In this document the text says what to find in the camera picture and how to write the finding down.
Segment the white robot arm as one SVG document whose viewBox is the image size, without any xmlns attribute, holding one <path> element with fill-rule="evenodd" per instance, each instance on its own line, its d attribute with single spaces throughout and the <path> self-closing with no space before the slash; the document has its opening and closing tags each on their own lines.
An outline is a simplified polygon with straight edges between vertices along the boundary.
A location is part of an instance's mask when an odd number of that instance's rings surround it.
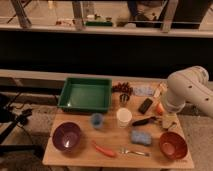
<svg viewBox="0 0 213 171">
<path fill-rule="evenodd" d="M 161 104 L 168 113 L 180 112 L 190 102 L 207 116 L 213 118 L 213 91 L 207 87 L 208 71 L 193 66 L 170 74 L 167 91 L 161 97 Z"/>
</svg>

